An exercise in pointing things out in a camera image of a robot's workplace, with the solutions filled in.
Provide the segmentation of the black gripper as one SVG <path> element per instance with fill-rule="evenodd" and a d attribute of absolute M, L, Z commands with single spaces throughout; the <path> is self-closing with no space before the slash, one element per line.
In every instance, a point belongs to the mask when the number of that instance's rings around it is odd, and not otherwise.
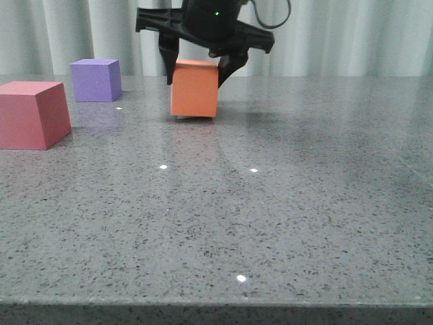
<path fill-rule="evenodd" d="M 238 20 L 238 1 L 184 1 L 180 8 L 137 10 L 135 30 L 159 33 L 158 46 L 166 69 L 168 85 L 179 55 L 179 41 L 184 40 L 221 57 L 218 63 L 218 87 L 246 65 L 248 50 L 269 53 L 273 33 Z"/>

